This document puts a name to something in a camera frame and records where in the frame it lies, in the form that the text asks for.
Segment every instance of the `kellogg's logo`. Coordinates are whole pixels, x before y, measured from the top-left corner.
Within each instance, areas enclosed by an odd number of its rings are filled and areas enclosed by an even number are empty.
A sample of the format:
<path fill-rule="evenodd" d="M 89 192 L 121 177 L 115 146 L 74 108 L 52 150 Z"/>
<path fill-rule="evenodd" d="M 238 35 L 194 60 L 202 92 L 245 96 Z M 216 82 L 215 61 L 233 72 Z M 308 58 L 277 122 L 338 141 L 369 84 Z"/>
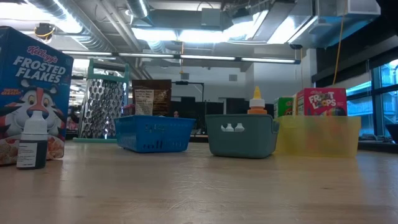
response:
<path fill-rule="evenodd" d="M 29 46 L 26 52 L 30 53 L 31 55 L 36 55 L 44 59 L 44 62 L 47 63 L 57 63 L 58 58 L 57 56 L 51 56 L 47 54 L 47 50 L 41 49 L 39 46 Z"/>

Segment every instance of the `table surface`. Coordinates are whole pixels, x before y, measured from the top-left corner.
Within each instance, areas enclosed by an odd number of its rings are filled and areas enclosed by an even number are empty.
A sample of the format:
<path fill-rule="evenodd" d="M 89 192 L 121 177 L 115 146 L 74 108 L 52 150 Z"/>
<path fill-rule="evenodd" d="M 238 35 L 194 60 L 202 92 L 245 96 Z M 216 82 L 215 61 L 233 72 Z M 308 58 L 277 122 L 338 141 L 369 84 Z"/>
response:
<path fill-rule="evenodd" d="M 171 154 L 67 142 L 41 170 L 0 167 L 0 223 L 398 223 L 398 156 Z"/>

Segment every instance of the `blue box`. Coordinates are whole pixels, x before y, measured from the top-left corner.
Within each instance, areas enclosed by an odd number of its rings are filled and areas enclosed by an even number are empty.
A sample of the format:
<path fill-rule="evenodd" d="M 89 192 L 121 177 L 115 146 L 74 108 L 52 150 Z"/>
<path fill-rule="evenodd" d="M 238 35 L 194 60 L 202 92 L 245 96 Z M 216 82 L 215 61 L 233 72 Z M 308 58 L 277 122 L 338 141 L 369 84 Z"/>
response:
<path fill-rule="evenodd" d="M 63 157 L 73 58 L 11 27 L 0 27 L 0 165 L 16 163 L 33 111 L 43 111 L 48 159 Z"/>

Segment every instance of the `bottle nozzle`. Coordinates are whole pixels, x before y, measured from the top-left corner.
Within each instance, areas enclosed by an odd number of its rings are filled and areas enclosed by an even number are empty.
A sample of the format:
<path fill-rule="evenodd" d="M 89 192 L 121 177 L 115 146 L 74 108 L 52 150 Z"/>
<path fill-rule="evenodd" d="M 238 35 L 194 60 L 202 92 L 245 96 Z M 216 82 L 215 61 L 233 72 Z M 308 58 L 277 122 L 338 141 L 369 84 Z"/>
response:
<path fill-rule="evenodd" d="M 256 89 L 254 90 L 253 99 L 261 99 L 261 92 L 260 92 L 260 88 L 258 86 L 256 86 Z"/>

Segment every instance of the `froot loops cereal box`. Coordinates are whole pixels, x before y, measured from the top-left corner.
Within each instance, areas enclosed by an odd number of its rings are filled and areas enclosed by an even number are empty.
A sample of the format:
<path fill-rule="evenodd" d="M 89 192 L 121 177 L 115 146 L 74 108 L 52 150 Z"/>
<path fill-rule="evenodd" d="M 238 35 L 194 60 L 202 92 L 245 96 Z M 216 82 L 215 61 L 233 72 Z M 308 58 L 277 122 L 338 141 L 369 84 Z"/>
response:
<path fill-rule="evenodd" d="M 0 27 L 0 165 L 17 161 L 25 121 L 42 111 L 47 158 L 63 157 L 73 58 L 10 27 Z"/>
<path fill-rule="evenodd" d="M 297 115 L 346 116 L 344 88 L 304 88 L 296 96 Z"/>

